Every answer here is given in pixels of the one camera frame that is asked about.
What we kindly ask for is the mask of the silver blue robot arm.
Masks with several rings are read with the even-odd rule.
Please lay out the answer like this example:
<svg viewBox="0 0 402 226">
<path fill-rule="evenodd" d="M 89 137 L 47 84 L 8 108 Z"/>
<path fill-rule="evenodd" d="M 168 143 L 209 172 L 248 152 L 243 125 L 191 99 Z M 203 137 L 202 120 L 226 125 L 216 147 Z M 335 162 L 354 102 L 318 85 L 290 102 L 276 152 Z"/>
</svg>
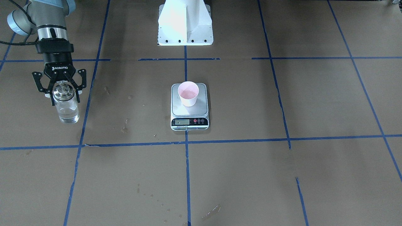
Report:
<svg viewBox="0 0 402 226">
<path fill-rule="evenodd" d="M 43 57 L 43 72 L 32 73 L 38 91 L 50 97 L 52 105 L 55 105 L 54 86 L 57 82 L 66 81 L 72 86 L 72 96 L 79 103 L 79 95 L 87 86 L 86 70 L 78 71 L 82 80 L 78 85 L 73 79 L 76 73 L 71 56 L 74 47 L 69 41 L 66 27 L 66 17 L 76 10 L 75 1 L 31 0 L 25 6 L 17 7 L 18 10 L 7 16 L 9 27 L 22 36 L 38 35 L 37 41 L 16 43 L 16 46 L 34 45 L 37 53 Z"/>
</svg>

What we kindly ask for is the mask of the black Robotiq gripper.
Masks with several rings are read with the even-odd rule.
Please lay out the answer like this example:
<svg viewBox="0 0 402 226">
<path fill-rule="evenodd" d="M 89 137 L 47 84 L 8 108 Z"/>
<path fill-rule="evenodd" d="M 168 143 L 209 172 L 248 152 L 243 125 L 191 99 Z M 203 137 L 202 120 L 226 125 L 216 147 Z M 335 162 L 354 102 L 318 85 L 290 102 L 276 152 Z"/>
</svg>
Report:
<svg viewBox="0 0 402 226">
<path fill-rule="evenodd" d="M 71 84 L 74 88 L 76 100 L 78 103 L 80 103 L 79 96 L 82 93 L 82 90 L 87 87 L 87 70 L 86 69 L 78 70 L 78 74 L 81 77 L 81 84 L 78 85 L 73 78 L 76 73 L 76 69 L 73 66 L 71 52 L 58 52 L 58 53 L 43 52 L 42 57 L 45 65 L 44 74 L 50 79 L 52 83 L 62 80 L 66 80 L 69 82 L 71 81 Z M 69 74 L 71 80 L 69 80 L 65 76 L 64 72 L 67 72 Z M 40 72 L 32 72 L 32 76 L 38 91 L 44 93 L 45 97 L 50 98 L 52 106 L 55 106 L 56 104 L 52 93 L 54 85 L 51 85 L 50 83 L 50 87 L 48 88 L 43 87 L 41 83 L 43 74 Z"/>
</svg>

